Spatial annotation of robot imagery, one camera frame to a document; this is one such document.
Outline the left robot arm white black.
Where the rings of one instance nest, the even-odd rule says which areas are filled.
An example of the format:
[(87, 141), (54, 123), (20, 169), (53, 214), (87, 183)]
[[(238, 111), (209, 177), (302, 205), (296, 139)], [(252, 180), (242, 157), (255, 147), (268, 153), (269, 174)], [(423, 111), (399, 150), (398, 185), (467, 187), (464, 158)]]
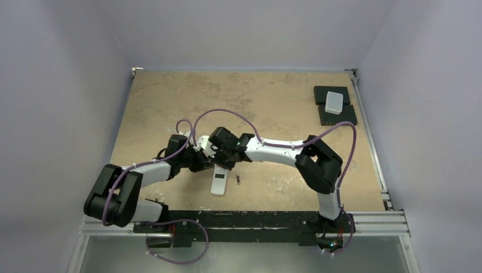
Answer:
[(140, 190), (173, 179), (183, 168), (199, 172), (214, 166), (184, 135), (173, 134), (163, 152), (149, 162), (129, 167), (105, 165), (84, 203), (84, 214), (107, 226), (147, 222), (154, 232), (167, 230), (168, 206), (161, 201), (140, 200)]

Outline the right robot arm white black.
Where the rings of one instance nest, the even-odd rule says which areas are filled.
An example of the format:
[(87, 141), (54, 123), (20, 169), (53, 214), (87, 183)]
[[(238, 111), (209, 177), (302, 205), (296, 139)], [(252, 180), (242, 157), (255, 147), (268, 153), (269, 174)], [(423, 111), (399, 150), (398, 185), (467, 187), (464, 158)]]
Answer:
[(198, 138), (196, 145), (214, 164), (232, 170), (238, 162), (269, 162), (294, 167), (319, 202), (319, 224), (325, 231), (341, 225), (341, 208), (336, 186), (342, 175), (343, 160), (314, 135), (306, 140), (281, 141), (244, 133), (237, 137), (224, 127)]

